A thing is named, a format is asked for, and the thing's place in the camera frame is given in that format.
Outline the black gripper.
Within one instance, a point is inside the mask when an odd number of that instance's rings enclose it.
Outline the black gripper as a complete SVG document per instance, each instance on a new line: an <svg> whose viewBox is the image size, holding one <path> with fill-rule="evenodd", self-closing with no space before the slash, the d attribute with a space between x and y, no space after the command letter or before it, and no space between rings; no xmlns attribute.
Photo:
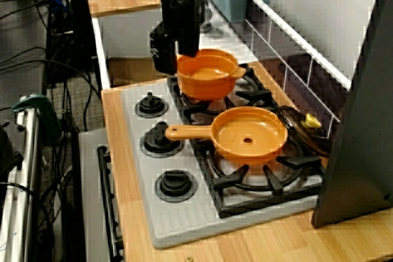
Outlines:
<svg viewBox="0 0 393 262"><path fill-rule="evenodd" d="M197 55L204 3L205 0L161 0L162 22L150 34L150 51L158 72L177 72L176 40L179 54Z"/></svg>

